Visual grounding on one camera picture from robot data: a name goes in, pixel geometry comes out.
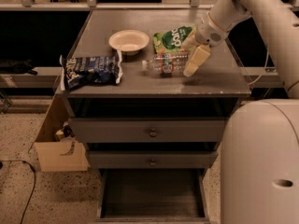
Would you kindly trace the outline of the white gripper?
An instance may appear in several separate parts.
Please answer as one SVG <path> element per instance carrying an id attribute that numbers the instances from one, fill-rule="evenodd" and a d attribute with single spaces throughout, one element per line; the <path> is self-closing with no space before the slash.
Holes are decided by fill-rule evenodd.
<path id="1" fill-rule="evenodd" d="M 191 49 L 188 61 L 185 64 L 183 75 L 192 76 L 197 69 L 209 58 L 210 47 L 218 46 L 228 36 L 229 32 L 215 23 L 208 14 L 204 15 L 196 26 L 196 31 L 191 32 L 182 42 L 181 47 L 185 50 Z"/>

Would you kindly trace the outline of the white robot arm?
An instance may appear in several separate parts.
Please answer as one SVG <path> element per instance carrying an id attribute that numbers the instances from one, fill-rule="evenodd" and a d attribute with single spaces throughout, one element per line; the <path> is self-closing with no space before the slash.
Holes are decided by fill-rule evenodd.
<path id="1" fill-rule="evenodd" d="M 221 224 L 299 224 L 299 26 L 281 0 L 218 0 L 184 48 L 252 18 L 288 96 L 238 108 L 221 142 Z"/>

